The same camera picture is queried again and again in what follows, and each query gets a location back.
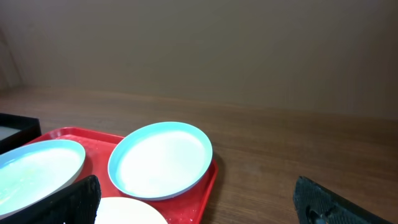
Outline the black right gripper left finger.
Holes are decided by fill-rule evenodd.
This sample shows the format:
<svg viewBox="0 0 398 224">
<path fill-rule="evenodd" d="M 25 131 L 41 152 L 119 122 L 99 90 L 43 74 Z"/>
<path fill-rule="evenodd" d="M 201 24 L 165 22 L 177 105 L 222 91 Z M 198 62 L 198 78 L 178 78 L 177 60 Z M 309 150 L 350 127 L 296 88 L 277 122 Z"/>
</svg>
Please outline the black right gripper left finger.
<svg viewBox="0 0 398 224">
<path fill-rule="evenodd" d="M 94 224 L 100 200 L 100 182 L 89 175 L 2 219 L 1 224 Z"/>
</svg>

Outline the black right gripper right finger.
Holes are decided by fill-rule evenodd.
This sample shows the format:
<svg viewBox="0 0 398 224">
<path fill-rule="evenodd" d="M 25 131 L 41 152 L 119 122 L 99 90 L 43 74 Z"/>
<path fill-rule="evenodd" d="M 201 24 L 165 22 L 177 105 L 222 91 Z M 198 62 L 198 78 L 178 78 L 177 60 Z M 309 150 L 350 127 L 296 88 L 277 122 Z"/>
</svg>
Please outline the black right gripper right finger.
<svg viewBox="0 0 398 224">
<path fill-rule="evenodd" d="M 296 181 L 293 202 L 300 224 L 392 224 L 304 176 Z"/>
</svg>

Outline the white plate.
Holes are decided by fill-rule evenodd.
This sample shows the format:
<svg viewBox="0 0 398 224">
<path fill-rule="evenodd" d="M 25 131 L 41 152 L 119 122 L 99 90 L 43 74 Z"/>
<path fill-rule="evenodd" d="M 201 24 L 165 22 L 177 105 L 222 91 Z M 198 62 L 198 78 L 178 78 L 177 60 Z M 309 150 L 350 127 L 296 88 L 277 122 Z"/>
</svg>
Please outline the white plate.
<svg viewBox="0 0 398 224">
<path fill-rule="evenodd" d="M 133 198 L 102 198 L 95 224 L 167 224 L 166 219 L 149 204 Z"/>
</svg>

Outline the light blue plate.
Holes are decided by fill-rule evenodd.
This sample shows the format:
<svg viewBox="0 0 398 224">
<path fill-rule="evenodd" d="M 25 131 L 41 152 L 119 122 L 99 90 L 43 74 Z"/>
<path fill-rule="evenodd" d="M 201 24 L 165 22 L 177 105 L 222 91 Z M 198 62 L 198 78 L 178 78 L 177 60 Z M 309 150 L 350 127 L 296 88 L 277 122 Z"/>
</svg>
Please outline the light blue plate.
<svg viewBox="0 0 398 224">
<path fill-rule="evenodd" d="M 1 154 L 1 218 L 71 185 L 85 157 L 80 143 L 65 139 L 36 142 Z"/>
<path fill-rule="evenodd" d="M 191 124 L 154 123 L 121 140 L 108 161 L 108 175 L 122 193 L 165 200 L 185 193 L 203 178 L 213 158 L 209 137 Z"/>
</svg>

